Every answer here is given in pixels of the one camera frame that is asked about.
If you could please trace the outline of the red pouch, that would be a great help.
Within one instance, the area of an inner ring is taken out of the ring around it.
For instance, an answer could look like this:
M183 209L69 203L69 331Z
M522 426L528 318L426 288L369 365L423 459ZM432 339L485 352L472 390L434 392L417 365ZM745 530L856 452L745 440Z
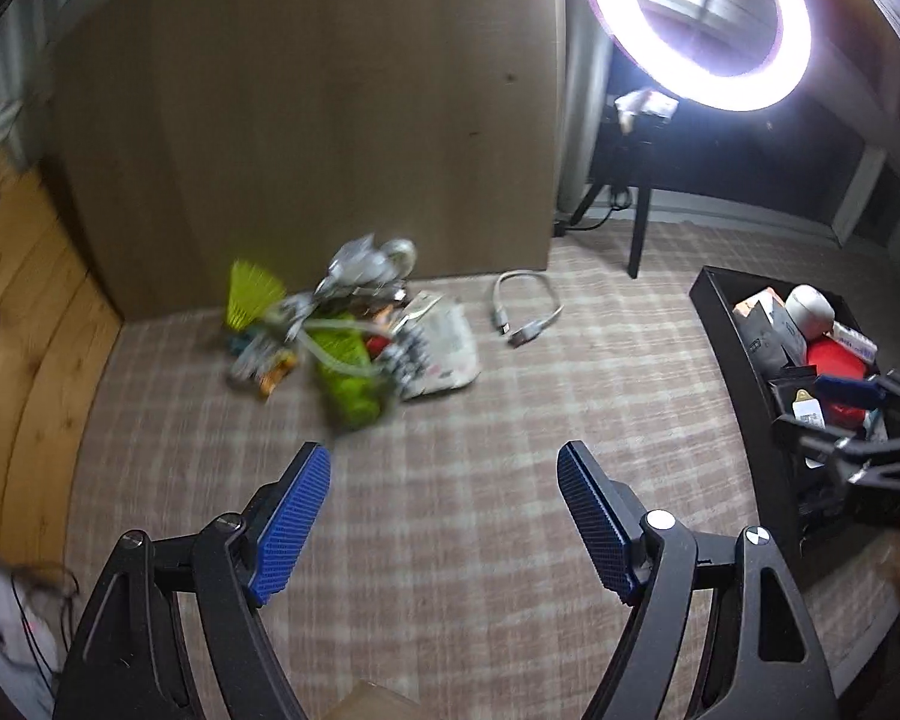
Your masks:
M865 362L827 337L816 338L806 347L806 364L813 366L818 376L852 380L862 380L866 376ZM827 424L855 431L865 421L865 411L860 408L839 405L820 392L816 392L816 398L823 407Z

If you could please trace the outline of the white electric device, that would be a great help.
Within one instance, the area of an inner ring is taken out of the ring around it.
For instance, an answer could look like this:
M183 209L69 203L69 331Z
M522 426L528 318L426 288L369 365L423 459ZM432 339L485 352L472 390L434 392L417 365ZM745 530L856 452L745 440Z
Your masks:
M797 284L788 293L785 309L806 341L827 335L836 321L836 310L831 302L811 284Z

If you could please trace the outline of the black tripod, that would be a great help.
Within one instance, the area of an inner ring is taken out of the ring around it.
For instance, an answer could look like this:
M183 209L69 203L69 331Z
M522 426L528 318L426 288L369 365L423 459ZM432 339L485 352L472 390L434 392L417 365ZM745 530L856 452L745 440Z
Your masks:
M628 275L639 277L645 236L649 226L652 201L653 135L660 128L650 114L635 114L627 124L621 115L603 122L598 129L593 152L590 179L592 183L567 221L560 223L562 231L589 232L600 229L614 213L632 210L634 229L629 249ZM595 224L583 224L601 193L608 192L605 218Z

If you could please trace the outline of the grey bead massager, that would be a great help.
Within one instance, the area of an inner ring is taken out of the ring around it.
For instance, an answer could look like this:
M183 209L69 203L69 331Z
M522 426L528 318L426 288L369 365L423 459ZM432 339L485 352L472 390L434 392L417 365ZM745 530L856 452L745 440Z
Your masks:
M412 397L430 364L424 330L415 323L403 325L393 333L375 362L398 397Z

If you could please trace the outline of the tape roll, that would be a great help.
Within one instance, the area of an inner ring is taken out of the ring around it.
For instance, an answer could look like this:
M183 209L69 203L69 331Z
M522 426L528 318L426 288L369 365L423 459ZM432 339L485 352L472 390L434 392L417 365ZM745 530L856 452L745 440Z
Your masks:
M418 263L418 249L409 239L390 239L380 245L382 254L390 262L397 280L406 280Z

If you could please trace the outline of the wooden cabinet panel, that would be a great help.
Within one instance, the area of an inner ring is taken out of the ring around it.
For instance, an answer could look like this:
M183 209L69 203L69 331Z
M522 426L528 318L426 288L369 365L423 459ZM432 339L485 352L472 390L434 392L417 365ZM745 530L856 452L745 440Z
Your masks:
M116 309L292 288L362 234L423 277L539 268L556 203L559 0L71 0L64 171Z

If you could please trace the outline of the black storage box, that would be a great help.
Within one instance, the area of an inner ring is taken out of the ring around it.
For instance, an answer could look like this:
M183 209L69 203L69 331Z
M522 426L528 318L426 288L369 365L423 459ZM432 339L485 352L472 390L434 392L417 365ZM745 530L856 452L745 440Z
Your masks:
M706 266L689 291L736 413L759 520L798 574L900 531L900 370L847 304Z

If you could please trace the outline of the white lotion bottle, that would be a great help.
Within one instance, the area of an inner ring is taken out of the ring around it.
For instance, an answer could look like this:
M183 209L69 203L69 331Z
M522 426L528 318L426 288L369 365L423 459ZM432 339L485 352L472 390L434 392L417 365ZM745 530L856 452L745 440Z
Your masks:
M826 426L821 403L806 388L798 388L792 403L792 415L798 421L811 424L811 426Z

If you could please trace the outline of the clear plastic bag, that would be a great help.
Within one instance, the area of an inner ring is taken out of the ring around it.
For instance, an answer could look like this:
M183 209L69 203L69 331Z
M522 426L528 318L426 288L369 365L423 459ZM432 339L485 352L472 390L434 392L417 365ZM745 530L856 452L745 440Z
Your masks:
M333 289L383 286L397 278L395 264L375 245L374 234L365 234L341 245L331 257L326 275L317 284L315 294L322 298Z

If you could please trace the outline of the pine wood board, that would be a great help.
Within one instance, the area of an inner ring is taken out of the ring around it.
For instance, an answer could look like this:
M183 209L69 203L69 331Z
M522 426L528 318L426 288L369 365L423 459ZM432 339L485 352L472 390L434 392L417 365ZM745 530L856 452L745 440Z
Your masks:
M79 447L121 322L43 177L0 146L0 561L59 561Z

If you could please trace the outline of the green plastic wrapper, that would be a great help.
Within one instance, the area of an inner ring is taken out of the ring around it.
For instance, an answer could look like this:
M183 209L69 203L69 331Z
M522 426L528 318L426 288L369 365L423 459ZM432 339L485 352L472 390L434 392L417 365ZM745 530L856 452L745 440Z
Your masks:
M317 376L333 421L356 431L379 421L385 410L382 383L357 330L313 328L308 336L320 349Z

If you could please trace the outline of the white printed sachet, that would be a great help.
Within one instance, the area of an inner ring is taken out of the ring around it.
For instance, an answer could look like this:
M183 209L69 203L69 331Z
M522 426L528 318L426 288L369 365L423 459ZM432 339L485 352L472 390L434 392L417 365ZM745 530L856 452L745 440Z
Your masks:
M475 333L456 299L440 298L416 320L427 366L403 390L404 401L470 387L481 372Z

